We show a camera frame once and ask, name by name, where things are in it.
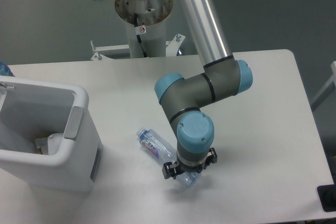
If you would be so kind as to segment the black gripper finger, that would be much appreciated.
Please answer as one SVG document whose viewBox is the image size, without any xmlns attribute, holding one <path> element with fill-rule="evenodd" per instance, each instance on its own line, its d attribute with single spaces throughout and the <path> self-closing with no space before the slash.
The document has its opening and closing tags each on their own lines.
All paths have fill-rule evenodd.
<svg viewBox="0 0 336 224">
<path fill-rule="evenodd" d="M 166 162 L 163 164 L 162 173 L 164 179 L 176 179 L 176 177 L 181 174 L 181 169 L 177 162 Z"/>
<path fill-rule="evenodd" d="M 213 147 L 211 147 L 207 153 L 206 160 L 203 165 L 203 169 L 207 169 L 209 165 L 217 163 L 217 153 Z"/>
</svg>

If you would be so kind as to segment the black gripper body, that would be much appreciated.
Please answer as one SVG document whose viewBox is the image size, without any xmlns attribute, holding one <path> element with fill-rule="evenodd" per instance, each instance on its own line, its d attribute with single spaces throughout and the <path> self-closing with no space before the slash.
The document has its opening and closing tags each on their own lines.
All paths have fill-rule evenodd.
<svg viewBox="0 0 336 224">
<path fill-rule="evenodd" d="M 201 173 L 205 169 L 207 154 L 177 153 L 177 161 L 185 172 Z"/>
</svg>

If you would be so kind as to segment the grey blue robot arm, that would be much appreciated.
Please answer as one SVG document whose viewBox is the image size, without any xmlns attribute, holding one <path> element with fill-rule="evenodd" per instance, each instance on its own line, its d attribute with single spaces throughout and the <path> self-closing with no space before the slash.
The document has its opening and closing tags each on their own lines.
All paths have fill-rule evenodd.
<svg viewBox="0 0 336 224">
<path fill-rule="evenodd" d="M 176 161 L 166 162 L 162 168 L 166 179 L 186 172 L 200 173 L 217 162 L 212 148 L 214 124 L 201 108 L 240 94 L 253 83 L 248 64 L 236 60 L 227 45 L 212 0 L 180 2 L 204 72 L 190 78 L 170 73 L 155 84 L 158 102 L 177 139 Z M 172 7 L 172 0 L 115 0 L 132 58 L 165 56 L 163 23 Z"/>
</svg>

